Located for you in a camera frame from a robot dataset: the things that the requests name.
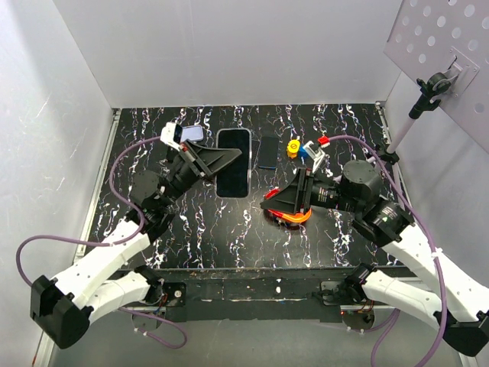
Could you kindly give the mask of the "lilac phone case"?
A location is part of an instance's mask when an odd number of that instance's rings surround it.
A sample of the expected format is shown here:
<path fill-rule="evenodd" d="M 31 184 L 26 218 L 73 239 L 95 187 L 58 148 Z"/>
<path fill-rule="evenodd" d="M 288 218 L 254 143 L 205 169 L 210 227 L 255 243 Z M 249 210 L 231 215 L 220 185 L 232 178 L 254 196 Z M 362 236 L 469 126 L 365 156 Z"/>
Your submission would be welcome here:
<path fill-rule="evenodd" d="M 201 125 L 184 126 L 181 141 L 199 142 L 204 139 L 204 130 Z"/>

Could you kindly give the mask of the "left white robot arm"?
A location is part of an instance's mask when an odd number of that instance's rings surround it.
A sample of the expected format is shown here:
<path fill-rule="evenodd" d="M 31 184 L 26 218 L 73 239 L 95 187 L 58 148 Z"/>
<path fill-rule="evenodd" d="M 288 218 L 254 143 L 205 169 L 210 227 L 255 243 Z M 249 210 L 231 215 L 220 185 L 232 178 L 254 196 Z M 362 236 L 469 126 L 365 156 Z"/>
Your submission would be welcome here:
<path fill-rule="evenodd" d="M 60 348 L 77 343 L 92 323 L 127 304 L 157 304 L 164 280 L 142 265 L 118 280 L 112 275 L 160 238 L 171 224 L 171 206 L 198 180 L 214 176 L 241 156 L 237 148 L 180 144 L 167 176 L 142 171 L 130 192 L 135 208 L 88 255 L 52 278 L 31 285 L 31 319 Z"/>

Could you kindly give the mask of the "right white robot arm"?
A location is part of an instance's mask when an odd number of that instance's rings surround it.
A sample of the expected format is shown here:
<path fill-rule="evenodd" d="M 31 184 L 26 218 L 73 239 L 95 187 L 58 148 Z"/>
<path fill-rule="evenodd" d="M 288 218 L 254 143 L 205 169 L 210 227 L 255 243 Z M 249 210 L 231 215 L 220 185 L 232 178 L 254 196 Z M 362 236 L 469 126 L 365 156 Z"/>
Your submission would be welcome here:
<path fill-rule="evenodd" d="M 349 161 L 339 181 L 300 168 L 282 190 L 265 196 L 261 208 L 286 215 L 307 214 L 312 207 L 353 214 L 356 231 L 400 260 L 428 288 L 398 281 L 372 265 L 361 264 L 322 297 L 330 303 L 374 300 L 396 307 L 427 325 L 444 329 L 442 338 L 463 355 L 475 357 L 488 344 L 488 289 L 479 284 L 427 236 L 410 213 L 381 196 L 382 178 L 367 161 Z"/>

